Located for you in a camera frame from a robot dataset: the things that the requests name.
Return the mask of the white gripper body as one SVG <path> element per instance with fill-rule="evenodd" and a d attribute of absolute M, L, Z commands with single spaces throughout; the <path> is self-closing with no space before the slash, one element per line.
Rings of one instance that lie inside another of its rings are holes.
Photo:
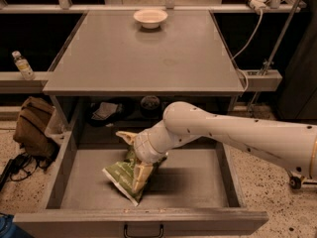
<path fill-rule="evenodd" d="M 140 132 L 134 138 L 134 150 L 137 158 L 144 163 L 154 164 L 166 156 L 166 152 L 157 151 L 150 141 L 150 130 Z"/>

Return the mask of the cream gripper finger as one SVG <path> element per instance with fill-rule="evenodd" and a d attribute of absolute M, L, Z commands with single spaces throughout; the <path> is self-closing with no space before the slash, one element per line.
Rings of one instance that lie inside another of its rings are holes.
<path fill-rule="evenodd" d="M 117 131 L 116 135 L 122 138 L 128 145 L 132 146 L 135 142 L 137 133 L 127 132 L 127 131 Z"/>
<path fill-rule="evenodd" d="M 133 193 L 137 193 L 145 187 L 147 180 L 150 177 L 153 169 L 154 169 L 153 164 L 145 163 L 141 161 L 136 162 L 134 166 L 134 172 L 133 172 L 133 184 L 132 184 Z"/>

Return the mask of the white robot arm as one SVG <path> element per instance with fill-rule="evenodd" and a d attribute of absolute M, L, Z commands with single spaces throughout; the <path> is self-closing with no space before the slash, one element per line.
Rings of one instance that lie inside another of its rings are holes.
<path fill-rule="evenodd" d="M 162 120 L 140 133 L 119 131 L 117 135 L 134 148 L 134 192 L 145 185 L 154 163 L 174 148 L 200 137 L 211 138 L 260 159 L 317 179 L 317 127 L 255 118 L 216 115 L 187 102 L 173 102 Z"/>

